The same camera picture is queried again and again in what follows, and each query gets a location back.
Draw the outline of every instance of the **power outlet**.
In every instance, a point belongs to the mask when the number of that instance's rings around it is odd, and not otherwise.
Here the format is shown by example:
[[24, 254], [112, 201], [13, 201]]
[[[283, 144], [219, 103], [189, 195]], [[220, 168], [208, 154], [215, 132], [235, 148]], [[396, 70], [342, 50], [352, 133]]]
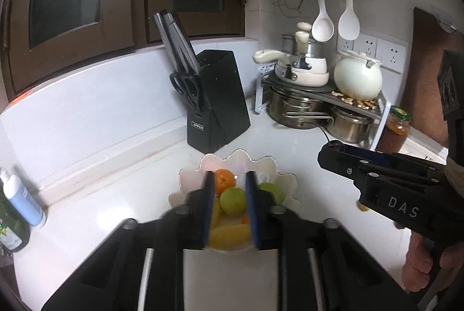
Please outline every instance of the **power outlet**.
[[354, 41], [353, 50], [356, 52], [365, 53], [369, 57], [375, 57], [377, 51], [377, 38], [365, 34], [359, 34]]
[[402, 73], [406, 66], [406, 48], [398, 44], [379, 39], [377, 42], [377, 60], [382, 66], [395, 72]]
[[337, 51], [346, 51], [346, 50], [353, 50], [354, 40], [346, 40], [338, 35], [337, 39]]

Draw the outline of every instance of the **black knife block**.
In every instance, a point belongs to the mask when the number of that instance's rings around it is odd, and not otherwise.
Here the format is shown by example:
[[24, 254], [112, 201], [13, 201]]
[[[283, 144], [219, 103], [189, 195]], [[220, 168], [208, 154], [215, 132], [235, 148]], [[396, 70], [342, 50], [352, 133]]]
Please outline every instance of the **black knife block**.
[[202, 113], [189, 108], [187, 143], [204, 154], [214, 153], [245, 132], [250, 117], [233, 52], [205, 50], [196, 57]]

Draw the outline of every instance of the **utensil rack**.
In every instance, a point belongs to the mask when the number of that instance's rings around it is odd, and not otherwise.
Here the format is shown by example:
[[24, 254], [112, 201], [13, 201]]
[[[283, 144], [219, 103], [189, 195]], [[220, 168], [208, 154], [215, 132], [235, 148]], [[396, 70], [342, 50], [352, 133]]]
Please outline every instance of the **utensil rack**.
[[379, 96], [377, 97], [377, 105], [379, 110], [363, 110], [357, 106], [349, 105], [337, 97], [333, 96], [330, 92], [303, 92], [301, 90], [293, 89], [291, 84], [280, 86], [276, 85], [273, 82], [268, 80], [269, 75], [274, 72], [274, 66], [277, 62], [271, 62], [268, 64], [264, 64], [260, 70], [259, 75], [257, 77], [257, 84], [256, 84], [256, 98], [255, 98], [255, 112], [257, 114], [261, 114], [266, 111], [266, 106], [269, 104], [268, 102], [263, 103], [263, 92], [264, 86], [272, 86], [276, 88], [285, 88], [288, 91], [293, 91], [302, 94], [305, 97], [321, 100], [326, 103], [330, 103], [331, 105], [339, 106], [345, 108], [347, 110], [351, 110], [353, 112], [359, 113], [364, 116], [371, 117], [374, 119], [374, 125], [377, 126], [375, 134], [373, 135], [372, 141], [368, 144], [369, 150], [375, 150], [377, 144], [379, 143], [380, 136], [382, 135], [382, 131], [385, 127], [387, 122], [387, 117], [390, 112], [390, 107], [392, 106], [391, 102], [388, 98], [384, 95], [381, 91]]

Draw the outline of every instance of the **stainless steel pot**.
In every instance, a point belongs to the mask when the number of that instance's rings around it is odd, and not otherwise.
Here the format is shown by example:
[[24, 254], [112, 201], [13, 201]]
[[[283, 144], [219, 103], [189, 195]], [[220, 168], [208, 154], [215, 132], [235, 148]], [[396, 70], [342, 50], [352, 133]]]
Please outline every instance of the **stainless steel pot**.
[[296, 65], [292, 64], [292, 66], [306, 69], [307, 64], [304, 60], [305, 57], [313, 59], [324, 58], [324, 43], [314, 40], [313, 37], [309, 35], [308, 51], [307, 53], [300, 53], [296, 48], [295, 34], [284, 34], [282, 35], [282, 52], [300, 57], [300, 61], [296, 61]]
[[306, 98], [295, 92], [271, 87], [270, 117], [283, 126], [294, 129], [313, 129], [324, 126], [327, 120], [333, 120], [322, 112], [324, 102]]
[[327, 124], [327, 131], [346, 143], [360, 143], [367, 138], [369, 128], [374, 121], [371, 117], [332, 106], [333, 124]]

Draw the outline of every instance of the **countertop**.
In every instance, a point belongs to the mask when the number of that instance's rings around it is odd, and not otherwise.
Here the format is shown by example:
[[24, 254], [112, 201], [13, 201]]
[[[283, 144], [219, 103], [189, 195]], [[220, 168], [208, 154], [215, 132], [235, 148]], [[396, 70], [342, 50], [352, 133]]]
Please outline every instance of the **countertop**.
[[[244, 149], [257, 160], [273, 156], [279, 172], [298, 178], [294, 197], [303, 218], [337, 218], [375, 259], [400, 280], [410, 231], [356, 206], [359, 191], [348, 179], [319, 168], [317, 154], [326, 138], [319, 129], [280, 126], [267, 114], [251, 115], [251, 127], [216, 154], [228, 157]], [[22, 300], [39, 311], [81, 262], [125, 218], [140, 222], [159, 218], [169, 209], [168, 196], [179, 189], [184, 167], [197, 168], [203, 154], [178, 143], [86, 187], [48, 210], [48, 220], [33, 230], [29, 244], [14, 256]], [[277, 263], [274, 251], [227, 256], [213, 251], [185, 254], [186, 310], [232, 311], [275, 309]], [[204, 294], [212, 294], [203, 305]]]

